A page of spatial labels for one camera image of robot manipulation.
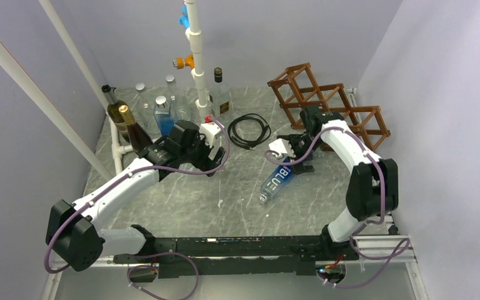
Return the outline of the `blue Blue Dash bottle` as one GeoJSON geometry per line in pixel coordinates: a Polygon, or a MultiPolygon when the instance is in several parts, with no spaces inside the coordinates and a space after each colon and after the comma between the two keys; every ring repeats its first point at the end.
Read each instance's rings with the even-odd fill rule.
{"type": "Polygon", "coordinates": [[[293,170],[289,166],[278,166],[261,184],[260,201],[266,204],[268,201],[273,200],[293,177],[293,170]]]}

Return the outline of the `clear bottle green label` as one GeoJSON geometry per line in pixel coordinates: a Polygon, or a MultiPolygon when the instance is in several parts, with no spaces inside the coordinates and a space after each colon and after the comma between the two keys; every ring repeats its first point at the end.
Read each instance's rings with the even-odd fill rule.
{"type": "Polygon", "coordinates": [[[191,112],[186,102],[186,95],[178,88],[173,75],[166,76],[166,84],[171,104],[179,120],[191,121],[191,112]]]}

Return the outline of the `blue square bottle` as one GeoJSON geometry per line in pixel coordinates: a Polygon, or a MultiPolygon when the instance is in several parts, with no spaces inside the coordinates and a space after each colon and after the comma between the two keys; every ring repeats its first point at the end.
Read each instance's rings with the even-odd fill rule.
{"type": "Polygon", "coordinates": [[[178,122],[174,104],[166,96],[158,96],[155,99],[154,118],[162,136],[168,136],[178,122]]]}

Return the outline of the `brown bottle gold foil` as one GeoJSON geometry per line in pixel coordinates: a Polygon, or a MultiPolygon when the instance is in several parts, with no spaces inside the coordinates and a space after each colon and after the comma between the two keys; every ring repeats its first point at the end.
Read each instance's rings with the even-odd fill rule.
{"type": "Polygon", "coordinates": [[[118,110],[126,123],[129,142],[131,143],[133,151],[141,157],[147,147],[153,144],[153,140],[136,121],[127,104],[119,106],[118,110]]]}

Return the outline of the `clear bottle white cap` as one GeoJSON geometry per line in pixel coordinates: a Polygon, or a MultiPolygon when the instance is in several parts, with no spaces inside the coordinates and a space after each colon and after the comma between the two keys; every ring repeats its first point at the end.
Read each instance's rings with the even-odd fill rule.
{"type": "Polygon", "coordinates": [[[158,138],[161,133],[154,118],[154,104],[147,93],[144,83],[140,82],[135,85],[137,91],[137,112],[141,125],[146,132],[153,138],[158,138]]]}

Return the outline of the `green wine bottle silver foil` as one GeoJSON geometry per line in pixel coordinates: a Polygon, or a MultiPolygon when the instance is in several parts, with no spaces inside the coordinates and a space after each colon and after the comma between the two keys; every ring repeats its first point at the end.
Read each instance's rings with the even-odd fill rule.
{"type": "Polygon", "coordinates": [[[129,142],[128,129],[121,113],[119,112],[119,106],[126,105],[126,103],[116,97],[114,93],[115,89],[115,87],[111,87],[108,84],[101,87],[101,91],[104,93],[108,103],[106,111],[119,134],[126,142],[129,142]]]}

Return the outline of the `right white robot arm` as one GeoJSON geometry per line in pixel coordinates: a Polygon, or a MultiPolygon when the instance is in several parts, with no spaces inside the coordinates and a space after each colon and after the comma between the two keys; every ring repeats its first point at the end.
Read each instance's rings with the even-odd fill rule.
{"type": "Polygon", "coordinates": [[[307,106],[299,115],[305,132],[278,136],[270,143],[266,157],[283,165],[282,158],[287,156],[290,166],[298,166],[321,144],[326,144],[345,164],[350,172],[346,207],[327,225],[329,236],[319,243],[322,256],[335,259],[343,252],[343,241],[366,224],[382,224],[386,214],[398,207],[398,165],[369,149],[338,112],[307,106]]]}

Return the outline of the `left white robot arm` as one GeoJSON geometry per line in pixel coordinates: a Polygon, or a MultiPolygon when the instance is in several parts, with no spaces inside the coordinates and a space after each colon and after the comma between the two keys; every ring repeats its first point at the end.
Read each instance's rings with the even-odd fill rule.
{"type": "Polygon", "coordinates": [[[83,271],[98,258],[129,253],[140,263],[149,261],[155,246],[138,227],[104,230],[107,220],[143,190],[160,183],[182,164],[191,164],[193,175],[212,176],[228,159],[230,149],[220,147],[209,158],[226,128],[216,119],[200,125],[179,121],[170,135],[146,146],[137,158],[92,193],[68,203],[57,201],[49,213],[44,268],[50,274],[68,267],[83,271]]]}

